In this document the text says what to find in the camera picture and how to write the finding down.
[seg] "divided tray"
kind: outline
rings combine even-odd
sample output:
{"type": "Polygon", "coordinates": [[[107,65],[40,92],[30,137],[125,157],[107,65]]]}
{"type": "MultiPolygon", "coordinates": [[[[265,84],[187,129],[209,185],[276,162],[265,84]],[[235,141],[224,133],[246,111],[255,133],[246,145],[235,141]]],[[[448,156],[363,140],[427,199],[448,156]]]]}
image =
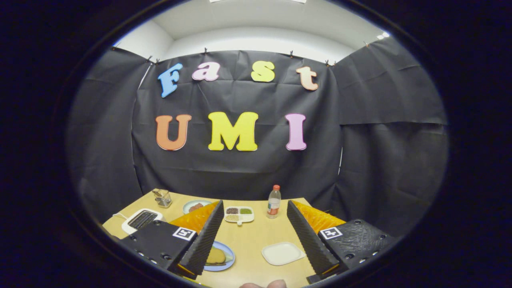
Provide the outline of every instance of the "divided tray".
{"type": "Polygon", "coordinates": [[[248,206],[229,206],[224,209],[224,220],[242,225],[254,220],[254,210],[248,206]]]}

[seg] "bread slice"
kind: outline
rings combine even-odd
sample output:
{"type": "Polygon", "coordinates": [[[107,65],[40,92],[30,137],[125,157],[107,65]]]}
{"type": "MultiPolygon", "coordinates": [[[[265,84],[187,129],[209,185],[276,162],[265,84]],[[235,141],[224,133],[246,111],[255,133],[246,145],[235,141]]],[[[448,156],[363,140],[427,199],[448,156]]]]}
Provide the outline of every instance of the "bread slice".
{"type": "Polygon", "coordinates": [[[226,263],[226,255],[224,251],[212,247],[208,259],[206,259],[206,265],[224,265],[226,263]]]}

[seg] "blue plate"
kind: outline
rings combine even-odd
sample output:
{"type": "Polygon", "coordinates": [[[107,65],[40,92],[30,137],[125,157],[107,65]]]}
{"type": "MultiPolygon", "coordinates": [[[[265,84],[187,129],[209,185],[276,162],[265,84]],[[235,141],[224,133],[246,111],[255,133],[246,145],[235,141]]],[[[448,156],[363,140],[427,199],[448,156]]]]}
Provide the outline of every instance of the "blue plate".
{"type": "Polygon", "coordinates": [[[214,241],[214,247],[224,251],[224,253],[226,253],[226,254],[230,254],[233,257],[233,260],[226,262],[226,264],[222,265],[222,266],[206,266],[205,265],[204,269],[206,271],[222,271],[222,270],[226,270],[229,267],[231,267],[234,263],[233,250],[231,250],[231,248],[229,248],[227,245],[222,244],[221,242],[218,242],[218,241],[214,241]]]}

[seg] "white divided tray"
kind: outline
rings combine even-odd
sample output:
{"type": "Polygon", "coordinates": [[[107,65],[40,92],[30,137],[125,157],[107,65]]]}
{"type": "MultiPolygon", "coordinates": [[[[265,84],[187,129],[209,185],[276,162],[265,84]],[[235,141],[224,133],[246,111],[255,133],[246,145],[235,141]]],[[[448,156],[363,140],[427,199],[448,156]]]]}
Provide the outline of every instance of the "white divided tray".
{"type": "Polygon", "coordinates": [[[254,210],[248,206],[229,206],[224,209],[224,220],[228,222],[235,222],[238,225],[242,225],[244,222],[251,222],[254,220],[254,210]],[[237,209],[236,214],[228,214],[228,210],[237,209]],[[241,214],[241,209],[251,210],[251,214],[241,214]]]}

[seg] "orange letter u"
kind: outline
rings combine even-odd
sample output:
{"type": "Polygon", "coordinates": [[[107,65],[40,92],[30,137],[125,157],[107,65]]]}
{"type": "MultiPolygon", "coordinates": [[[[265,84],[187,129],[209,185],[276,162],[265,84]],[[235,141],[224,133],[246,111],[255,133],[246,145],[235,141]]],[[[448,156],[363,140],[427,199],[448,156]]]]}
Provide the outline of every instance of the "orange letter u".
{"type": "Polygon", "coordinates": [[[192,119],[192,116],[184,114],[176,116],[178,121],[178,138],[175,141],[170,141],[168,137],[169,123],[173,118],[169,115],[162,115],[156,117],[157,122],[157,144],[164,150],[178,150],[185,146],[187,141],[187,127],[188,122],[192,119]]]}

